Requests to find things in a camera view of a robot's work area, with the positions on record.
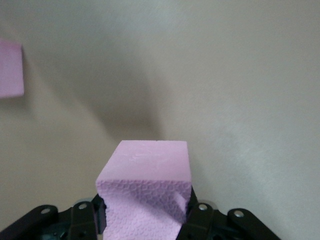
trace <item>gray surface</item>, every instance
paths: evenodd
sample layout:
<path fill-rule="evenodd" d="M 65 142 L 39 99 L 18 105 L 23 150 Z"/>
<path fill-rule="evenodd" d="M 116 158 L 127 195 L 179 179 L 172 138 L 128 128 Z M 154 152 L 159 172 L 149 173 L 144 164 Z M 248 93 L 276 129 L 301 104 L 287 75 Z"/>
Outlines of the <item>gray surface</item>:
<path fill-rule="evenodd" d="M 201 199 L 319 239 L 319 1 L 0 0 L 0 228 L 92 197 L 122 139 L 188 141 Z"/>

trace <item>block front face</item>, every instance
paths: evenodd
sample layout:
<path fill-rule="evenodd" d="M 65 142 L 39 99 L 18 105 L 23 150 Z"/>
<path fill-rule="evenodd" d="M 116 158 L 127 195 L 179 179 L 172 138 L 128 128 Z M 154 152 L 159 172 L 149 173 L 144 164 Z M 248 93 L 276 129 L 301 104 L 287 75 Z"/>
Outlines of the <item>block front face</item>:
<path fill-rule="evenodd" d="M 107 206 L 104 239 L 174 240 L 191 196 L 187 143 L 122 141 L 96 187 Z"/>
<path fill-rule="evenodd" d="M 0 99 L 23 94 L 21 45 L 0 39 Z"/>

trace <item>foam cube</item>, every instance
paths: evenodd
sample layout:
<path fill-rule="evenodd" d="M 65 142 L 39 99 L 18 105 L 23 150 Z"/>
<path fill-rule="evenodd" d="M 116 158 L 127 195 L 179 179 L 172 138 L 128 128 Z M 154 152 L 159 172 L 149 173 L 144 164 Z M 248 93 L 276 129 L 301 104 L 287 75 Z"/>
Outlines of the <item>foam cube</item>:
<path fill-rule="evenodd" d="M 96 180 L 104 240 L 175 240 L 186 220 L 191 171 L 185 141 L 122 141 Z"/>
<path fill-rule="evenodd" d="M 21 47 L 0 38 L 0 99 L 24 94 Z"/>

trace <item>pink block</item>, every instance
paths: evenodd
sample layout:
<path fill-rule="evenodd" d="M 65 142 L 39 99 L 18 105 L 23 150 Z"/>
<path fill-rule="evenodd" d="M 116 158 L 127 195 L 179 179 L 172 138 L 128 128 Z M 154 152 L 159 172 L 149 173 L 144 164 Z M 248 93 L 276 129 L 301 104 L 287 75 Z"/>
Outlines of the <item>pink block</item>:
<path fill-rule="evenodd" d="M 186 220 L 191 171 L 185 141 L 122 141 L 96 180 L 104 240 L 175 240 Z"/>
<path fill-rule="evenodd" d="M 0 98 L 24 94 L 21 44 L 0 39 Z"/>

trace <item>pink foam block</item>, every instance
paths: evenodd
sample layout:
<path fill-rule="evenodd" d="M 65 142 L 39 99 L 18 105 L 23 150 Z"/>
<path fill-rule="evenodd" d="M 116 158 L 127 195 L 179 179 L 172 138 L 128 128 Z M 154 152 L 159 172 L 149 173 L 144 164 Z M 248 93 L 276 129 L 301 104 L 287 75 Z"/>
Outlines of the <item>pink foam block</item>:
<path fill-rule="evenodd" d="M 0 98 L 24 94 L 21 44 L 0 39 Z"/>
<path fill-rule="evenodd" d="M 175 240 L 186 220 L 191 172 L 185 141 L 122 141 L 96 180 L 104 240 Z"/>

